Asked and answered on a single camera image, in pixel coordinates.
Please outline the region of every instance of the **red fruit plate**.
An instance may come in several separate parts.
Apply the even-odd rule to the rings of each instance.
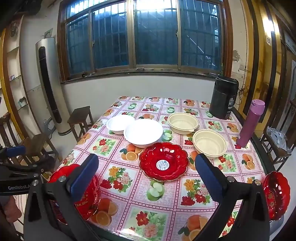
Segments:
[[[189,165],[187,152],[170,142],[148,146],[139,157],[144,174],[156,181],[174,181],[184,175]]]
[[[263,190],[270,220],[280,219],[287,211],[290,203],[290,186],[288,180],[282,173],[273,171],[265,177]]]
[[[52,174],[49,183],[57,181],[61,176],[68,177],[70,173],[78,166],[78,164],[72,164],[70,166],[61,167],[58,171]],[[86,188],[84,195],[82,196],[82,199],[74,204],[80,215],[83,217],[83,219],[88,220],[97,211],[98,203],[100,202],[100,200],[101,189],[99,186],[99,180],[97,176],[94,175],[90,184]],[[52,201],[52,204],[54,206],[54,212],[57,216],[57,219],[62,223],[66,223],[59,209],[59,205],[55,201]]]

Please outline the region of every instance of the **screw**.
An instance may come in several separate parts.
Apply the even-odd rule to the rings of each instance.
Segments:
[[[66,180],[66,176],[61,176],[61,177],[59,177],[59,182],[64,182]]]
[[[256,184],[257,186],[260,186],[260,185],[261,185],[261,182],[260,182],[258,179],[256,179],[254,182],[255,182],[255,184]]]
[[[34,181],[32,182],[32,185],[33,185],[33,186],[37,186],[37,185],[38,185],[38,180],[34,180]]]
[[[235,179],[232,176],[228,176],[227,181],[229,181],[230,183],[233,183],[235,181]]]

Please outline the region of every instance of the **white bowl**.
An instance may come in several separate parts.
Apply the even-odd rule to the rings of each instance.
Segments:
[[[173,132],[176,132],[176,133],[178,133],[178,134],[180,134],[180,135],[187,135],[187,134],[190,134],[190,133],[192,133],[192,131],[183,131],[183,130],[179,130],[179,129],[176,129],[176,128],[173,128],[173,127],[171,127],[172,128],[172,131]]]
[[[195,149],[209,157],[220,157],[227,150],[223,136],[211,130],[199,130],[194,133],[192,142]]]
[[[117,115],[108,120],[106,126],[115,134],[122,135],[124,129],[134,121],[135,118],[130,115]]]
[[[128,142],[140,148],[146,148],[157,142],[162,134],[162,125],[151,119],[136,120],[129,124],[123,132]]]
[[[193,132],[199,126],[199,121],[188,113],[174,113],[168,117],[172,130],[181,135]]]

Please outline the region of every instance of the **table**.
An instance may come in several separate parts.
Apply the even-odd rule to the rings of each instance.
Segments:
[[[150,118],[161,123],[165,130],[170,129],[167,118],[171,113],[190,113],[199,120],[198,129],[214,130],[228,143],[227,152],[223,156],[210,160],[214,166],[239,182],[264,180],[265,173],[251,141],[246,148],[236,145],[236,138],[242,128],[237,117],[231,113],[228,120],[217,119],[209,113],[209,107],[209,102],[189,99],[139,96],[118,98],[60,166],[82,164],[90,153],[99,157],[96,175],[100,179],[102,199],[98,213],[89,221],[130,240],[192,241],[198,229],[205,225],[218,206],[211,199],[193,164],[189,165],[184,176],[163,184],[165,192],[161,198],[150,201],[147,191],[154,186],[139,168],[138,156],[142,150],[126,141],[123,135],[116,135],[106,127],[106,122],[116,115],[130,115],[135,119]],[[194,160],[197,153],[192,143],[193,134],[172,134],[170,142],[180,145],[188,157]],[[231,229],[240,204],[241,201],[237,201],[221,235]]]

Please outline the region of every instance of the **bottle cap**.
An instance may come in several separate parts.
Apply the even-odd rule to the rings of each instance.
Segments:
[[[262,100],[252,100],[250,110],[257,115],[262,115],[265,109],[265,102]]]

